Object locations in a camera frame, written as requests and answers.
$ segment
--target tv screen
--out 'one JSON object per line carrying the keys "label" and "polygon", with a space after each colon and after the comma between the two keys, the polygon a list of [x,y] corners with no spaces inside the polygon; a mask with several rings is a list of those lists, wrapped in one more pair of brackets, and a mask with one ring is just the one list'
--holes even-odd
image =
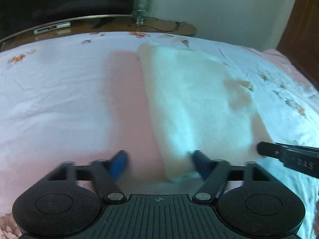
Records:
{"label": "tv screen", "polygon": [[0,41],[17,32],[72,18],[132,14],[134,0],[0,0]]}

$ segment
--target cable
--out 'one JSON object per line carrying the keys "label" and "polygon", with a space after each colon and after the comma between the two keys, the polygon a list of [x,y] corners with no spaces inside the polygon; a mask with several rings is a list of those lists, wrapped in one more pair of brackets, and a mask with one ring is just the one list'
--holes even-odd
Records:
{"label": "cable", "polygon": [[158,28],[154,28],[152,26],[147,26],[147,25],[139,25],[138,27],[148,27],[148,28],[152,28],[152,29],[155,29],[155,30],[158,30],[158,31],[165,31],[165,32],[172,32],[172,31],[175,31],[175,30],[178,30],[179,27],[181,26],[181,23],[186,23],[188,24],[187,22],[175,22],[176,23],[176,27],[174,29],[171,29],[171,30],[165,30],[165,29],[158,29]]}
{"label": "cable", "polygon": [[150,18],[150,19],[160,20],[159,18],[154,18],[154,17],[149,17],[149,16],[145,16],[143,18]]}

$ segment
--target bed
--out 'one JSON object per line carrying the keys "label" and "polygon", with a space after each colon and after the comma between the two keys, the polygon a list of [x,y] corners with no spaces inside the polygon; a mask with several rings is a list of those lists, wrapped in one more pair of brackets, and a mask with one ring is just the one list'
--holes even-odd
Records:
{"label": "bed", "polygon": [[[193,194],[199,188],[200,179],[172,183],[165,177],[137,54],[139,45],[150,41],[218,57],[233,76],[253,84],[273,141],[319,147],[319,93],[276,51],[140,32],[26,44],[0,53],[1,239],[20,235],[10,215],[17,196],[62,161],[88,164],[124,149],[130,166],[118,184],[125,194]],[[304,202],[307,214],[298,235],[313,238],[319,180],[275,159],[260,165]]]}

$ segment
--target white towel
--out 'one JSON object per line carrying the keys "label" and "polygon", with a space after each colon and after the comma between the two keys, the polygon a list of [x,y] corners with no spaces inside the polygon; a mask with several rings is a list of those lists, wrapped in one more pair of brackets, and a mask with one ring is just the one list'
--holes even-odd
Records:
{"label": "white towel", "polygon": [[215,56],[144,43],[138,49],[150,114],[168,179],[194,177],[190,154],[234,165],[260,159],[271,141],[245,82]]}

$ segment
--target wooden cabinet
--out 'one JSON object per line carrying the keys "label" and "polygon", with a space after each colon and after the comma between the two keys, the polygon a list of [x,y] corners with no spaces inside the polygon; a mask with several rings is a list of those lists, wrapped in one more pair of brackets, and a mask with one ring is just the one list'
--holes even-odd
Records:
{"label": "wooden cabinet", "polygon": [[319,0],[296,0],[277,49],[319,88]]}

